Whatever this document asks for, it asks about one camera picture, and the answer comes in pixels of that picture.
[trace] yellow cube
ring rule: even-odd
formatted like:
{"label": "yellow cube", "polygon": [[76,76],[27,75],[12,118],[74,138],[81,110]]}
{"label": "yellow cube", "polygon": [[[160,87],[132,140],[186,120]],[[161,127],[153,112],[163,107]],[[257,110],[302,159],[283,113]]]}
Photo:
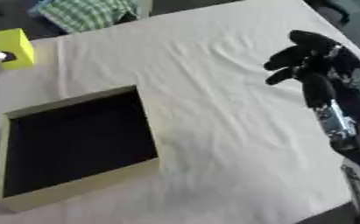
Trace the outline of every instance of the yellow cube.
{"label": "yellow cube", "polygon": [[35,52],[22,29],[0,31],[0,52],[14,53],[15,60],[1,62],[3,69],[19,69],[35,64]]}

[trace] checkered cloth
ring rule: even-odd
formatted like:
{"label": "checkered cloth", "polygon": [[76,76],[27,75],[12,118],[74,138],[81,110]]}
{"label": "checkered cloth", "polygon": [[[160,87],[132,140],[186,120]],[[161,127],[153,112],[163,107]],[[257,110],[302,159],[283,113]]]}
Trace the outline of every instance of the checkered cloth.
{"label": "checkered cloth", "polygon": [[39,13],[68,33],[112,26],[127,13],[138,18],[131,0],[53,0]]}

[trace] black fabric lining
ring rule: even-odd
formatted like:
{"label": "black fabric lining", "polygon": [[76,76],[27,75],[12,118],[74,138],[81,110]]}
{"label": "black fabric lining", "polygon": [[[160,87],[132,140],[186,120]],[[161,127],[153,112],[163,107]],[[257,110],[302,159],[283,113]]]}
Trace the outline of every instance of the black fabric lining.
{"label": "black fabric lining", "polygon": [[157,156],[138,92],[11,120],[4,197]]}

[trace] open box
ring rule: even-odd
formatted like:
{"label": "open box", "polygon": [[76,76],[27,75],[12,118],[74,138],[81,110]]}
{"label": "open box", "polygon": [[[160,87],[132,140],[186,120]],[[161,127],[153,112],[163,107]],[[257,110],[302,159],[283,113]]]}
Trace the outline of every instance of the open box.
{"label": "open box", "polygon": [[136,87],[4,115],[0,204],[15,212],[90,192],[158,168]]}

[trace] metal robotic arm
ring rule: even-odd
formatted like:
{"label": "metal robotic arm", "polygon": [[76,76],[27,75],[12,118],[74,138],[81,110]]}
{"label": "metal robotic arm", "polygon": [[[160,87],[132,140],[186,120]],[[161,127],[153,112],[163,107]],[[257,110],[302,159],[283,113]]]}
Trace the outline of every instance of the metal robotic arm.
{"label": "metal robotic arm", "polygon": [[342,171],[360,217],[360,59],[342,44],[317,33],[292,31],[294,44],[272,55],[265,69],[277,71],[266,83],[302,84],[330,146],[345,157]]}

